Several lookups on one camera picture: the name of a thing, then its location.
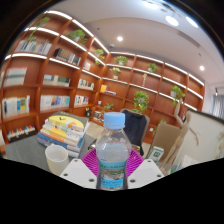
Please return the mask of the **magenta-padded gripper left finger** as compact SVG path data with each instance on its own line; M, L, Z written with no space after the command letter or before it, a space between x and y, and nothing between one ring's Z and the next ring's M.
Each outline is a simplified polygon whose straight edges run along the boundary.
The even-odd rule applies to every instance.
M87 152L81 159L73 159L60 177L78 186L95 189L99 174L96 150Z

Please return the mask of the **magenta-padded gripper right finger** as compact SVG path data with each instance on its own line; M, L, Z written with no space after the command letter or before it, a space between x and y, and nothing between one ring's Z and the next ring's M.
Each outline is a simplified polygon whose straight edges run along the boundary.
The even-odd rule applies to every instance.
M152 159L144 159L135 150L131 151L126 164L127 188L141 188L163 177L163 173Z

